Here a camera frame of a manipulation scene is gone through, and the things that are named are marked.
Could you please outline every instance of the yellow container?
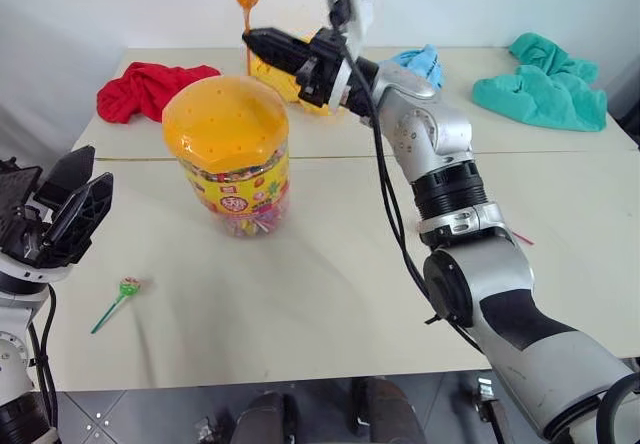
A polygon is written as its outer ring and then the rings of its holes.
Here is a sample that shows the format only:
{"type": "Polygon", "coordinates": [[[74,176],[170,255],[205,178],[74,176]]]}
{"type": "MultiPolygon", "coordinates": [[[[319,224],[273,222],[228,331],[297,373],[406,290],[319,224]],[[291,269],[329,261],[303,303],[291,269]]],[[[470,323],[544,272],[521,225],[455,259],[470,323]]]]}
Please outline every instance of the yellow container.
{"type": "Polygon", "coordinates": [[[276,91],[251,77],[202,79],[167,104],[162,123],[198,199],[229,233],[278,226],[288,204],[289,124],[276,91]]]}

